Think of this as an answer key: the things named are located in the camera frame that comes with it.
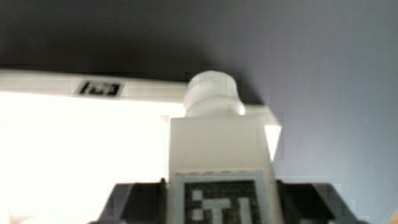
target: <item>white platform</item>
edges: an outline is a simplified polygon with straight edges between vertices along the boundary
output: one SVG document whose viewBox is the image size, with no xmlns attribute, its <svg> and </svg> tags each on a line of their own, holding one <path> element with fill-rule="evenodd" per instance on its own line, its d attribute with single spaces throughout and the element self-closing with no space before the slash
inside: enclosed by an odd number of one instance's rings
<svg viewBox="0 0 398 224">
<path fill-rule="evenodd" d="M 78 96 L 85 80 L 122 83 L 120 97 Z M 168 175 L 168 120 L 184 114 L 184 92 L 177 82 L 0 70 L 5 216 L 83 224 L 97 218 L 113 183 Z M 273 157 L 277 119 L 266 106 L 248 105 L 246 114 L 262 116 Z"/>
</svg>

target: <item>white plastic part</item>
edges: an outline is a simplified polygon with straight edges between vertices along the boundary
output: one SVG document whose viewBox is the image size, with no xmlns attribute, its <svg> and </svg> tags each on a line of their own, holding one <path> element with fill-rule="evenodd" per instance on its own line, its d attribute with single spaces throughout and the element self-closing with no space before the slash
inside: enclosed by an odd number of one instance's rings
<svg viewBox="0 0 398 224">
<path fill-rule="evenodd" d="M 186 117 L 170 120 L 166 223 L 184 224 L 186 219 L 190 219 L 190 212 L 195 214 L 191 218 L 200 218 L 197 209 L 193 211 L 186 210 L 184 201 L 190 194 L 186 184 L 254 181 L 257 195 L 254 199 L 257 202 L 254 203 L 259 204 L 261 224 L 280 224 L 280 207 L 264 134 L 266 115 L 261 113 L 241 115 L 243 104 L 236 97 L 236 84 L 223 73 L 200 73 L 193 77 L 188 87 L 184 97 Z M 241 206 L 238 210 L 239 218 L 250 221 L 252 214 L 246 214 L 245 203 L 236 202 L 232 209 L 236 209 L 236 204 Z M 213 217 L 218 218 L 213 219 L 213 224 L 222 224 L 220 215 L 216 210 Z"/>
<path fill-rule="evenodd" d="M 195 75 L 188 83 L 182 104 L 186 117 L 245 114 L 236 82 L 225 73 L 207 71 Z"/>
</svg>

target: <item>black label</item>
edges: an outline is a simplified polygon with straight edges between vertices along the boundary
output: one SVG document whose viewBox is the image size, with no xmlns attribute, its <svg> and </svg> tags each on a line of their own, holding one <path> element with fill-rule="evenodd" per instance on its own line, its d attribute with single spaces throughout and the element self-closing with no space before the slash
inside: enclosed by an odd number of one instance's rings
<svg viewBox="0 0 398 224">
<path fill-rule="evenodd" d="M 78 90 L 78 95 L 115 97 L 119 96 L 120 87 L 120 83 L 85 81 Z"/>
<path fill-rule="evenodd" d="M 254 181 L 184 183 L 184 224 L 261 224 Z"/>
</svg>

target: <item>white cylinder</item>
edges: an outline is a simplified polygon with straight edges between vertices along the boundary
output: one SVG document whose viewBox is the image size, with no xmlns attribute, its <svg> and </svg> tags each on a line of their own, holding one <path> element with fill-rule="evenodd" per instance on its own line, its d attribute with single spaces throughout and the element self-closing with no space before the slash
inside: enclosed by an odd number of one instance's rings
<svg viewBox="0 0 398 224">
<path fill-rule="evenodd" d="M 207 71 L 195 75 L 188 83 L 182 104 L 186 117 L 245 114 L 236 82 L 225 73 Z"/>
</svg>

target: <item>gray wall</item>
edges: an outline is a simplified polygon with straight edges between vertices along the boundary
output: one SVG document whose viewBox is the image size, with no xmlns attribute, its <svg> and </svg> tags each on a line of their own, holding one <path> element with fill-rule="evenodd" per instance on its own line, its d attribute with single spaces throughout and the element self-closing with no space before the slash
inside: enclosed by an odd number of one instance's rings
<svg viewBox="0 0 398 224">
<path fill-rule="evenodd" d="M 398 209 L 398 1 L 1 1 L 1 67 L 186 81 L 229 72 L 282 121 L 277 177 Z"/>
</svg>

